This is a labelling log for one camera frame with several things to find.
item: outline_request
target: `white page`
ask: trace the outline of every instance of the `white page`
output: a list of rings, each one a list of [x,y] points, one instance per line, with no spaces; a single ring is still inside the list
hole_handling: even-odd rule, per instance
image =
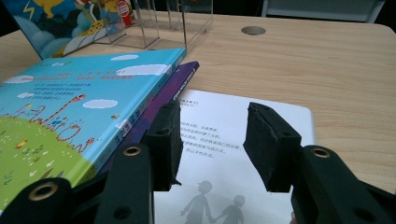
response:
[[[311,111],[297,105],[204,91],[185,90],[178,100],[184,148],[177,180],[182,186],[174,185],[169,192],[155,192],[156,223],[206,224],[211,223],[208,217],[212,217],[212,223],[215,220],[216,223],[242,223],[237,220],[241,216],[243,223],[248,224],[290,223],[290,194],[267,192],[243,148],[248,104],[256,102],[272,107],[303,137],[303,146],[315,144]],[[207,201],[210,214],[199,203],[191,209],[186,207],[197,195],[201,196],[195,200]],[[245,200],[238,208],[234,205],[235,196],[238,202]],[[227,213],[231,211],[227,207],[233,209],[233,216]],[[225,222],[226,218],[234,222]]]

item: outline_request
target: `picture book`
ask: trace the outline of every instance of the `picture book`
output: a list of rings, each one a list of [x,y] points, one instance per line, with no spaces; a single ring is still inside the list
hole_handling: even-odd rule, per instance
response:
[[[205,91],[184,90],[183,152],[169,192],[155,192],[156,223],[290,223],[291,194],[267,192],[243,147],[248,105],[272,107],[315,144],[312,112],[305,107]]]
[[[27,185],[101,169],[184,49],[45,59],[0,84],[0,210]]]
[[[118,0],[2,0],[41,59],[123,32]]]
[[[124,137],[119,147],[125,147],[132,143],[139,143],[146,130],[149,129],[152,121],[154,121],[158,110],[162,105],[174,101],[186,88],[192,76],[199,68],[198,62],[190,62],[181,64],[175,73],[169,77],[168,81],[163,85],[163,88],[154,97],[147,109],[142,113],[140,118],[131,128],[131,131]],[[114,153],[107,160],[99,173],[104,173],[111,168],[114,159]]]

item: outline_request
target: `clear plastic holder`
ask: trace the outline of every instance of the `clear plastic holder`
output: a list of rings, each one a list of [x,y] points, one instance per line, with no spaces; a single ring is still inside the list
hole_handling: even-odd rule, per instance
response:
[[[213,21],[213,0],[166,0],[167,11],[156,11],[160,40],[150,49],[192,49]]]
[[[95,43],[147,49],[160,38],[153,0],[117,0],[117,4],[118,17],[106,23],[107,36]]]

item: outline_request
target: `table surface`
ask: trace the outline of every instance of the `table surface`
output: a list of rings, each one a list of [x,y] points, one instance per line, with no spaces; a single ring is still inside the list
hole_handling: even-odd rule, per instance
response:
[[[264,35],[245,35],[260,26]],[[90,45],[73,55],[124,52]],[[0,38],[0,81],[39,61],[21,31]],[[215,15],[185,62],[188,88],[302,105],[317,143],[361,180],[396,191],[396,35],[378,24]]]

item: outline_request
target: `purple book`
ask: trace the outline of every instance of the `purple book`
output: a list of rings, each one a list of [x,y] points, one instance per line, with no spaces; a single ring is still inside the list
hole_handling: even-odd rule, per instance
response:
[[[181,64],[176,72],[169,77],[166,84],[158,92],[155,98],[148,105],[147,109],[142,113],[140,118],[132,127],[131,131],[124,137],[119,147],[124,147],[132,143],[139,143],[143,134],[151,125],[154,120],[158,110],[164,104],[176,100],[180,93],[189,83],[192,76],[195,74],[196,70],[199,68],[198,62],[190,62]],[[111,168],[111,164],[114,160],[114,153],[105,163],[99,174],[108,171]]]

